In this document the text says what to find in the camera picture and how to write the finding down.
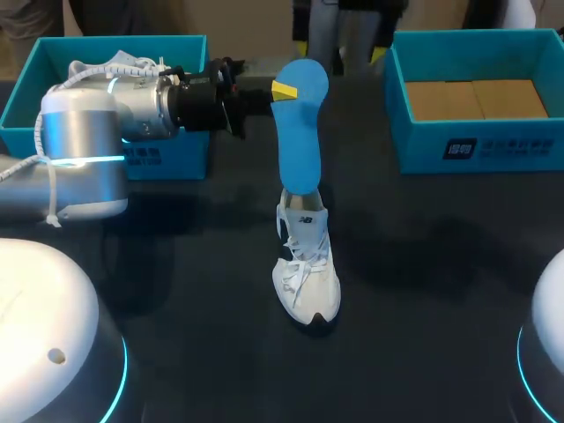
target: white cable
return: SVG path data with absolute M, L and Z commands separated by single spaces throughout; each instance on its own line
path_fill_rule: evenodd
M 92 75 L 98 75 L 101 73 L 113 73 L 117 75 L 127 75 L 132 77 L 157 77 L 160 73 L 158 69 L 139 69 L 135 66 L 97 66 L 95 68 L 90 68 L 88 70 L 84 70 L 79 72 L 77 75 L 73 76 L 72 78 L 67 79 L 61 85 L 53 86 L 49 89 L 48 93 L 53 92 L 54 90 L 62 90 L 64 88 L 70 88 L 78 81 L 82 79 L 91 77 Z M 48 176 L 49 176 L 49 211 L 47 216 L 47 223 L 54 227 L 61 227 L 59 223 L 59 219 L 56 216 L 56 170 L 55 166 L 51 162 L 51 159 L 45 155 L 45 151 L 43 150 L 43 144 L 41 142 L 41 127 L 43 126 L 43 116 L 40 113 L 37 115 L 37 119 L 35 120 L 35 125 L 33 126 L 33 142 L 35 143 L 35 151 L 37 154 L 34 156 L 30 156 L 27 159 L 21 160 L 19 163 L 15 164 L 14 166 L 4 170 L 0 173 L 0 182 L 5 181 L 9 177 L 13 176 L 15 173 L 19 172 L 21 169 L 25 167 L 29 167 L 35 163 L 40 161 L 44 162 L 47 165 Z

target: yellow tag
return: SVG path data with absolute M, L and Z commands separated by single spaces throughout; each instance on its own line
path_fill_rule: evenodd
M 286 84 L 280 84 L 272 81 L 272 99 L 280 100 L 296 100 L 298 98 L 298 89 Z

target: pants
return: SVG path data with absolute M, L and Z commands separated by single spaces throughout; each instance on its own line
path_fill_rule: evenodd
M 70 0 L 70 7 L 84 35 L 151 33 L 138 0 Z M 0 0 L 0 26 L 21 69 L 39 37 L 64 36 L 63 0 Z

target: logo on box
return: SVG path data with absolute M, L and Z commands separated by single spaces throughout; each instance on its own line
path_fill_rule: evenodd
M 476 143 L 476 138 L 453 138 L 447 143 L 442 159 L 467 160 L 472 157 Z

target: shoelace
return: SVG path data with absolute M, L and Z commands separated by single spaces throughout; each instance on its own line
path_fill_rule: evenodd
M 282 217 L 280 206 L 278 206 L 276 219 L 278 236 L 281 236 L 280 219 L 282 219 Z M 286 271 L 282 275 L 282 284 L 285 291 L 293 293 L 292 308 L 295 307 L 301 288 L 306 283 L 306 280 L 308 280 L 309 275 L 327 269 L 327 257 L 329 255 L 327 240 L 327 231 L 325 231 L 319 245 L 312 249 L 310 246 L 300 245 L 298 240 L 295 240 L 292 236 L 288 236 L 288 241 L 284 244 L 284 247 L 290 249 L 293 260 L 286 264 Z

